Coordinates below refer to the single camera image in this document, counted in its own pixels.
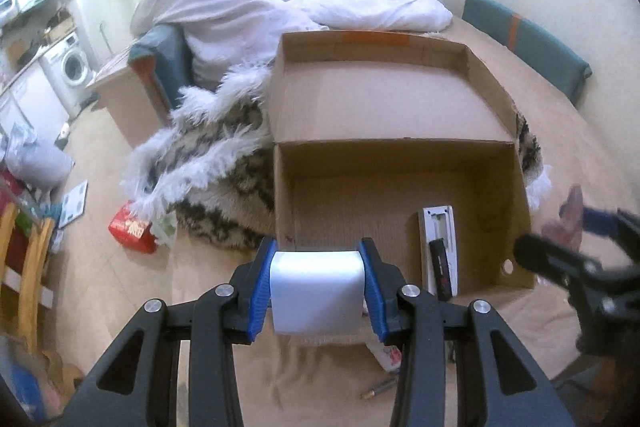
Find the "person right hand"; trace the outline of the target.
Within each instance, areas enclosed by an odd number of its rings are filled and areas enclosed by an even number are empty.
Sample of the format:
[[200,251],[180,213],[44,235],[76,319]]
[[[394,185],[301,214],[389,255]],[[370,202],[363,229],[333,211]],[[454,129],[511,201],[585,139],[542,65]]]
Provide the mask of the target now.
[[639,425],[639,359],[606,360],[578,412],[578,426]]

